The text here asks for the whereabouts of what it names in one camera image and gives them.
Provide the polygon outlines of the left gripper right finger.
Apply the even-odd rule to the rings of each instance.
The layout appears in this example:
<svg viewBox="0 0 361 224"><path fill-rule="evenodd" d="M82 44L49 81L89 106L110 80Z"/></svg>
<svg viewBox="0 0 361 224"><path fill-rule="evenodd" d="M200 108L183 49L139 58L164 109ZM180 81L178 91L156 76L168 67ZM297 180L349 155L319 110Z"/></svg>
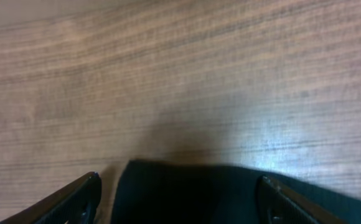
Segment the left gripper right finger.
<svg viewBox="0 0 361 224"><path fill-rule="evenodd" d="M256 185L256 205L263 224L345 223L279 180L265 175Z"/></svg>

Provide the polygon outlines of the black t-shirt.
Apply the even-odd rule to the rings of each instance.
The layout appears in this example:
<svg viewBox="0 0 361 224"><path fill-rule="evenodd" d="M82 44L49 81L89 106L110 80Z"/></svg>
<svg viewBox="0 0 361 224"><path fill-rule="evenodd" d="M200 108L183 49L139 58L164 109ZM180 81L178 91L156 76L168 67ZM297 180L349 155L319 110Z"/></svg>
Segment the black t-shirt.
<svg viewBox="0 0 361 224"><path fill-rule="evenodd" d="M259 223L256 187L273 177L348 223L361 223L361 200L292 177L234 166L132 160L118 182L112 223Z"/></svg>

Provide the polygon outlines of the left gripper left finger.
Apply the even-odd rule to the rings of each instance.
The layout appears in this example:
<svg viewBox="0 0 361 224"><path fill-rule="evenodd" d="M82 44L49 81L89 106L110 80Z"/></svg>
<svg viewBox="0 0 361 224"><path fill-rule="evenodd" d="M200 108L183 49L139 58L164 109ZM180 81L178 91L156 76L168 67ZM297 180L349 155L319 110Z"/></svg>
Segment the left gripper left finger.
<svg viewBox="0 0 361 224"><path fill-rule="evenodd" d="M99 174L88 172L0 224L93 224L101 193Z"/></svg>

